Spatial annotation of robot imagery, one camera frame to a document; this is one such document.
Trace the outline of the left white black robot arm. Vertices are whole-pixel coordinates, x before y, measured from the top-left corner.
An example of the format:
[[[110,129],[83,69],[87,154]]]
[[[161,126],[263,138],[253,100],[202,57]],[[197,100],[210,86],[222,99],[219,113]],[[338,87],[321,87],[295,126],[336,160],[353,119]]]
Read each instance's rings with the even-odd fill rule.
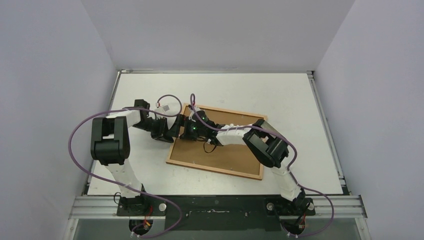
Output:
[[[156,105],[154,117],[150,117],[150,104],[143,99],[134,101],[134,110],[125,110],[107,117],[96,117],[91,126],[91,156],[112,174],[120,186],[119,206],[144,215],[151,206],[150,199],[144,195],[145,188],[137,179],[129,161],[131,150],[128,129],[135,127],[150,133],[152,139],[173,143],[177,137],[183,117],[175,114],[174,121],[168,124],[165,114],[168,106]]]

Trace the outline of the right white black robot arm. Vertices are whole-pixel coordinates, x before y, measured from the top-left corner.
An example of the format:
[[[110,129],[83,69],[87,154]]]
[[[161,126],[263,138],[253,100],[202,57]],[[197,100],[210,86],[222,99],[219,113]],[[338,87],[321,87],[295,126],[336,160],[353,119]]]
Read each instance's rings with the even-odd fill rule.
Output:
[[[298,211],[313,211],[315,206],[303,187],[294,180],[283,161],[289,156],[287,141],[266,120],[258,119],[253,124],[217,124],[211,121],[204,110],[193,111],[189,116],[179,114],[166,136],[182,140],[198,141],[216,147],[228,145],[247,146],[258,162],[269,168],[274,175],[283,199],[282,207],[290,215]]]

